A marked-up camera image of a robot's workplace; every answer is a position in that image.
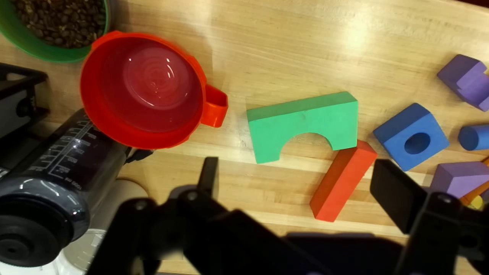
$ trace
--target green bowl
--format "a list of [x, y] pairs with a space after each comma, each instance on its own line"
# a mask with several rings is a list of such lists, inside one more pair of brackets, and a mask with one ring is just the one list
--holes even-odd
[[[113, 19], [111, 0], [104, 0], [104, 6], [105, 6], [104, 33], [107, 33], [111, 27], [111, 19]], [[11, 0], [0, 0], [0, 32], [17, 47], [23, 48], [24, 51], [37, 58], [41, 58], [50, 62], [79, 62], [90, 51], [90, 45], [66, 48], [66, 47], [52, 45], [40, 39], [20, 21]]]

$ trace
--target black cylindrical object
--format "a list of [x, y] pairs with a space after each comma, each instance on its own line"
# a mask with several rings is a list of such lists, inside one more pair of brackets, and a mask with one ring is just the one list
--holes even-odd
[[0, 261], [41, 265], [79, 238], [127, 152], [82, 110], [66, 120], [0, 181]]

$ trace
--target coffee beans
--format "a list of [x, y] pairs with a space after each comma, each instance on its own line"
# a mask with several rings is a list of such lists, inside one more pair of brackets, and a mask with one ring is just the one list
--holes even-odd
[[84, 47], [104, 33], [102, 0], [11, 0], [20, 21], [60, 47]]

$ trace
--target wooden table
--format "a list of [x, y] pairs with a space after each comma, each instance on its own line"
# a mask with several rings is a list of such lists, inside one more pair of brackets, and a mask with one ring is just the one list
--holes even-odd
[[[205, 155], [220, 157], [218, 200], [241, 207], [276, 233], [289, 230], [368, 230], [405, 241], [368, 192], [371, 171], [335, 223], [312, 216], [309, 200], [335, 151], [315, 134], [290, 140], [281, 160], [257, 165], [244, 111], [348, 90], [359, 100], [359, 137], [385, 157], [371, 131], [411, 102], [434, 113], [451, 145], [409, 171], [429, 184], [440, 161], [480, 160], [457, 142], [464, 123], [487, 113], [461, 102], [435, 73], [455, 55], [489, 64], [489, 9], [452, 0], [118, 0], [118, 27], [151, 32], [196, 55], [209, 82], [229, 96], [220, 129], [199, 126], [176, 148], [160, 149], [121, 172], [163, 201], [168, 190], [194, 183]], [[79, 64], [49, 64], [0, 38], [0, 61], [40, 68], [50, 80], [40, 102], [60, 123], [81, 106]], [[194, 270], [180, 256], [162, 270]], [[460, 273], [472, 273], [468, 264]]]

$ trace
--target red plastic cup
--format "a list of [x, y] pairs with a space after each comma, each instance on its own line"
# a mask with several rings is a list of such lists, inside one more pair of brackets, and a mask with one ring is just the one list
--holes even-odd
[[220, 126], [228, 111], [228, 96], [206, 82], [194, 56], [148, 33], [96, 39], [79, 91], [95, 126], [147, 149], [185, 142], [200, 122]]

